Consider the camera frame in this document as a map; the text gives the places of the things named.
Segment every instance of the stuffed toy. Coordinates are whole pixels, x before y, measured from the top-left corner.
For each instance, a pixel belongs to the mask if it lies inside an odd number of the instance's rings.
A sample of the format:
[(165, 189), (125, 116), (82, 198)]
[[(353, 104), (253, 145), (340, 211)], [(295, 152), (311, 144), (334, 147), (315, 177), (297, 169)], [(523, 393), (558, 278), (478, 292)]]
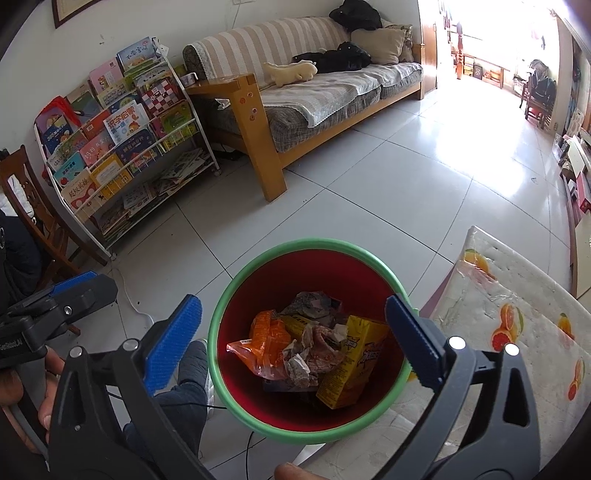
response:
[(316, 65), (308, 60), (289, 65), (275, 65), (274, 63), (263, 63), (263, 70), (268, 73), (278, 87), (289, 85), (295, 82), (308, 82), (318, 72)]

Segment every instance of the beige pillow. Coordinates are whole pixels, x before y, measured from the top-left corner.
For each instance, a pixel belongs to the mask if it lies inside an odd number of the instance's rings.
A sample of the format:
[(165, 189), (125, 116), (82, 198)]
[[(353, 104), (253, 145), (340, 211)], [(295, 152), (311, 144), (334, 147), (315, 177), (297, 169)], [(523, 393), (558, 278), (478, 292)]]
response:
[(351, 41), (371, 55), (371, 62), (378, 65), (398, 63), (404, 43), (403, 30), (379, 28), (377, 30), (355, 30)]

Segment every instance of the sneaker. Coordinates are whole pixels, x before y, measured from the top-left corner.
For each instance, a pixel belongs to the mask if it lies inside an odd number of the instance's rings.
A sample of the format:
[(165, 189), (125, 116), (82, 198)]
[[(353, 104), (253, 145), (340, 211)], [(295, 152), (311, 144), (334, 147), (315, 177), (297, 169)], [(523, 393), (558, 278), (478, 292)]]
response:
[[(198, 342), (201, 342), (205, 346), (207, 352), (207, 340), (205, 338), (198, 338)], [(215, 389), (213, 388), (212, 376), (209, 374), (209, 368), (207, 369), (207, 379), (205, 380), (205, 393), (207, 394), (207, 405), (214, 405), (215, 403)], [(210, 419), (213, 415), (215, 408), (207, 408), (207, 418)]]

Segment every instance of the blue gripper pad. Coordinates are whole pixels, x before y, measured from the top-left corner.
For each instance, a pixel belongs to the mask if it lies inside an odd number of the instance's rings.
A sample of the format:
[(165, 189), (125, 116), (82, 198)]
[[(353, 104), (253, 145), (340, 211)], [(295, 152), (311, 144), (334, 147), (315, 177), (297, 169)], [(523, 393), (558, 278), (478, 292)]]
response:
[(71, 278), (70, 280), (65, 280), (53, 287), (53, 291), (49, 294), (49, 296), (53, 297), (54, 295), (58, 295), (59, 293), (72, 288), (74, 285), (78, 285), (79, 283), (85, 282), (86, 280), (90, 280), (91, 278), (95, 277), (96, 273), (93, 271), (88, 271), (78, 275), (77, 277)]
[(170, 323), (145, 359), (144, 385), (149, 395), (168, 385), (178, 362), (201, 324), (203, 308), (195, 295), (187, 295), (170, 316)]
[(406, 302), (398, 295), (386, 302), (386, 321), (396, 337), (400, 348), (410, 362), (423, 387), (437, 391), (444, 380), (443, 342), (445, 337), (434, 335), (412, 313)]

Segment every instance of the white tile floor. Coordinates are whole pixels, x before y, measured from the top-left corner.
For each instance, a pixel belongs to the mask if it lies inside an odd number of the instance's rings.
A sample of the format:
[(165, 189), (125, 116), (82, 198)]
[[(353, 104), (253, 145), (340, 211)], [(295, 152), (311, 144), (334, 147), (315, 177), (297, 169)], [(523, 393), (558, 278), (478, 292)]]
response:
[[(421, 307), (477, 225), (569, 287), (566, 192), (552, 138), (523, 117), (519, 99), (464, 78), (442, 82), (421, 102), (403, 100), (356, 125), (285, 171), (288, 191), (267, 203), (251, 165), (223, 163), (146, 219), (105, 269), (114, 304), (82, 320), (76, 342), (91, 351), (141, 336), (187, 293), (204, 305), (206, 336), (220, 295), (266, 249), (304, 236), (356, 243), (380, 257)], [(59, 340), (62, 353), (74, 340)], [(229, 413), (204, 431), (202, 460), (220, 480), (244, 472), (249, 430)], [(250, 478), (265, 480), (293, 460), (294, 446), (254, 437)]]

